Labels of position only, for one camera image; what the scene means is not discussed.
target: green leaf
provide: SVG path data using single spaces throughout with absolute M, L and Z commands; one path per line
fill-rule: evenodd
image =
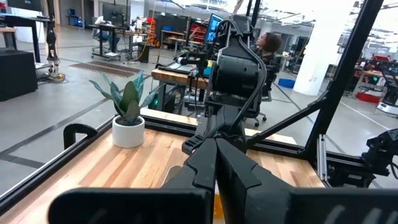
M 89 82 L 91 82 L 91 83 L 94 85 L 94 87 L 95 87 L 105 98 L 114 101 L 114 98 L 113 98 L 109 93 L 105 92 L 105 91 L 100 87 L 100 85 L 99 85 L 98 83 L 96 83 L 96 82 L 93 81 L 93 80 L 89 80 Z
M 138 106 L 138 103 L 134 100 L 132 100 L 129 104 L 129 108 L 126 111 L 126 114 L 123 117 L 123 120 L 125 120 L 129 126 L 134 125 L 134 122 L 139 116 L 140 108 Z
M 108 77 L 102 72 L 101 72 L 101 75 L 102 75 L 102 78 L 106 81 L 106 83 L 110 85 L 111 81 L 108 79 Z
M 120 114 L 120 116 L 124 116 L 124 111 L 119 107 L 119 102 L 116 101 L 116 99 L 115 99 L 113 96 L 111 96 L 109 93 L 105 92 L 105 91 L 100 87 L 100 85 L 99 85 L 98 83 L 96 83 L 95 81 L 89 80 L 89 82 L 91 82 L 91 83 L 94 85 L 94 87 L 95 87 L 105 98 L 107 98 L 107 99 L 109 99 L 109 100 L 112 100 L 112 101 L 114 102 L 115 106 L 117 106 L 117 109 L 116 109 L 116 107 L 115 107 L 116 111 Z
M 156 96 L 156 92 L 149 93 L 147 95 L 147 97 L 144 99 L 144 101 L 142 102 L 140 108 L 144 108 L 144 107 L 148 106 L 154 100 L 155 96 Z
M 114 82 L 111 82 L 111 94 L 118 103 L 122 100 L 122 95 L 120 94 L 120 90 Z
M 121 108 L 121 110 L 127 111 L 131 101 L 138 102 L 139 98 L 138 98 L 138 92 L 133 82 L 129 81 L 124 87 L 123 97 L 119 103 L 119 107 Z
M 140 87 L 141 84 L 144 82 L 144 72 L 143 71 L 139 71 L 138 74 L 137 74 L 137 78 L 135 78 L 132 82 L 134 83 L 134 86 L 136 88 Z
M 152 91 L 152 93 L 149 93 L 149 94 L 147 95 L 147 97 L 144 99 L 144 101 L 142 102 L 140 108 L 144 108 L 144 107 L 150 105 L 150 103 L 154 100 L 154 98 L 155 98 L 155 96 L 156 96 L 157 90 L 159 90 L 159 88 L 161 88 L 161 87 L 164 86 L 164 85 L 165 85 L 165 84 L 156 87 L 156 88 Z
M 138 99 L 139 99 L 138 102 L 140 102 L 143 92 L 144 92 L 144 83 L 141 83 L 141 86 L 139 86 L 138 88 Z

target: computer monitor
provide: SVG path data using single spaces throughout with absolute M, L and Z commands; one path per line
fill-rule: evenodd
M 217 16 L 213 13 L 211 14 L 211 17 L 209 20 L 209 26 L 207 27 L 206 36 L 205 36 L 206 43 L 215 41 L 218 24 L 222 20 L 223 20 L 223 18 L 221 18 L 220 16 Z
M 102 15 L 105 21 L 112 22 L 112 25 L 123 25 L 123 14 L 125 6 L 104 3 L 102 6 Z
M 8 6 L 32 11 L 42 11 L 40 0 L 11 0 L 8 1 Z

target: wooden table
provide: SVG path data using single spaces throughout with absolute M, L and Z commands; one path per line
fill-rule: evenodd
M 179 39 L 179 38 L 175 38 L 175 37 L 169 37 L 169 40 L 174 40 L 174 41 L 175 41 L 175 46 L 174 46 L 174 57 L 176 57 L 176 56 L 177 56 L 178 43 L 179 43 L 179 42 L 185 43 L 185 40 Z M 195 45 L 201 44 L 201 42 L 192 41 L 192 40 L 190 40 L 189 43 L 190 43 L 190 44 L 195 44 Z
M 3 33 L 6 47 L 17 49 L 17 42 L 15 39 L 16 29 L 13 27 L 0 27 L 0 32 Z
M 157 104 L 157 110 L 163 111 L 164 110 L 164 105 L 165 105 L 165 91 L 166 91 L 166 84 L 177 84 L 177 85 L 183 85 L 183 86 L 189 86 L 191 79 L 188 78 L 188 75 L 177 73 L 177 72 L 169 72 L 169 71 L 163 71 L 160 69 L 155 69 L 152 70 L 151 73 L 152 78 L 154 80 L 159 81 L 159 85 L 162 86 L 158 90 L 158 99 L 159 102 Z M 203 96 L 205 94 L 205 91 L 207 89 L 207 83 L 209 82 L 208 78 L 199 78 L 198 79 L 198 88 L 200 89 L 199 92 L 199 99 L 202 100 Z M 195 87 L 196 85 L 196 80 L 192 81 L 192 86 Z M 185 89 L 181 91 L 181 96 L 183 97 L 183 93 L 185 92 Z
M 195 119 L 176 114 L 148 109 L 141 109 L 141 113 L 196 124 Z M 256 132 L 246 130 L 247 135 Z M 277 134 L 269 139 L 295 143 L 291 137 Z M 77 187 L 160 187 L 168 170 L 172 166 L 182 166 L 187 159 L 181 151 L 184 140 L 185 137 L 147 129 L 143 145 L 123 149 L 113 145 L 109 130 L 0 217 L 0 223 L 47 223 L 51 201 Z M 290 185 L 323 187 L 307 161 L 257 151 L 248 151 L 248 156 Z

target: ceiling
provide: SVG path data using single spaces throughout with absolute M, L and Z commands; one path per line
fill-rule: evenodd
M 229 13 L 234 11 L 237 0 L 163 0 L 172 1 L 182 7 L 201 7 L 202 9 L 222 10 Z M 244 0 L 238 14 L 245 14 L 249 0 Z M 349 35 L 363 0 L 355 1 L 349 20 L 346 23 L 343 36 Z M 316 23 L 316 11 L 325 7 L 324 1 L 319 0 L 262 0 L 259 18 L 282 26 L 313 27 Z M 398 0 L 384 0 L 383 7 L 373 25 L 368 41 L 387 47 L 398 47 Z

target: workbench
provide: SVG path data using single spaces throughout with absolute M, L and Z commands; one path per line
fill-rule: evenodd
M 146 42 L 146 37 L 148 36 L 148 34 L 146 34 L 146 33 L 133 32 L 131 30 L 117 30 L 116 34 L 117 35 L 122 35 L 123 37 L 124 36 L 128 36 L 129 37 L 129 49 L 127 50 L 127 52 L 124 52 L 124 53 L 127 53 L 126 54 L 126 58 L 128 60 L 131 60 L 133 58 L 133 56 L 132 56 L 133 49 L 132 48 L 135 47 L 135 46 L 138 46 L 139 44 L 144 44 Z M 133 42 L 132 38 L 134 36 L 143 37 L 142 41 L 141 42 Z
M 177 73 L 177 72 L 169 72 L 160 69 L 152 70 L 150 75 L 154 80 L 159 81 L 159 86 L 161 86 L 158 90 L 158 104 L 157 110 L 163 111 L 165 105 L 165 96 L 166 96 L 166 85 L 182 85 L 189 86 L 191 82 L 191 78 L 188 75 Z M 192 80 L 192 87 L 196 85 L 196 79 Z M 203 97 L 205 94 L 205 90 L 207 89 L 207 83 L 209 82 L 208 78 L 199 78 L 198 79 L 198 89 L 199 91 L 199 101 L 203 101 Z M 181 98 L 183 98 L 185 93 L 185 88 L 182 88 L 180 91 Z
M 175 38 L 175 37 L 169 37 L 169 40 L 173 40 L 174 41 L 174 44 L 175 44 L 174 45 L 174 57 L 176 57 L 177 56 L 178 43 L 179 42 L 185 43 L 185 40 L 179 39 L 179 38 Z M 192 40 L 190 40 L 189 43 L 192 44 L 192 45 L 200 45 L 201 44 L 201 42 L 192 41 Z
M 13 27 L 0 27 L 0 33 L 3 33 L 4 43 L 7 48 L 14 48 L 17 50 L 17 42 L 15 39 L 16 29 Z
M 356 97 L 356 95 L 358 94 L 359 89 L 360 89 L 360 87 L 362 85 L 363 79 L 365 77 L 384 78 L 383 74 L 381 72 L 379 72 L 379 71 L 372 71 L 372 70 L 365 71 L 365 70 L 359 69 L 359 68 L 355 68 L 355 70 L 359 71 L 360 76 L 359 76 L 358 82 L 356 83 L 356 86 L 355 86 L 355 89 L 353 91 L 352 97 Z
M 146 127 L 150 125 L 149 117 L 181 124 L 197 123 L 193 118 L 148 109 L 141 109 L 141 115 L 148 117 Z M 132 149 L 117 147 L 112 143 L 111 124 L 112 118 L 97 128 L 99 133 L 95 140 L 76 152 L 49 178 L 34 187 L 31 193 L 18 200 L 0 217 L 0 223 L 47 223 L 47 210 L 51 201 L 63 192 L 77 187 L 158 188 L 163 184 L 169 169 L 176 165 L 182 166 L 188 158 L 181 150 L 185 137 L 153 129 L 145 130 L 145 141 L 141 146 Z M 247 135 L 256 132 L 246 129 Z M 293 138 L 277 134 L 269 139 L 295 143 Z M 76 142 L 54 160 L 66 157 L 87 141 L 89 139 L 86 138 Z M 250 150 L 248 156 L 290 185 L 324 187 L 307 161 Z M 44 173 L 45 167 L 52 162 L 48 162 L 36 173 Z
M 171 35 L 177 35 L 183 37 L 185 34 L 179 33 L 179 32 L 174 32 L 174 31 L 167 31 L 167 30 L 161 30 L 160 32 L 160 48 L 163 47 L 164 43 L 164 34 L 171 34 Z

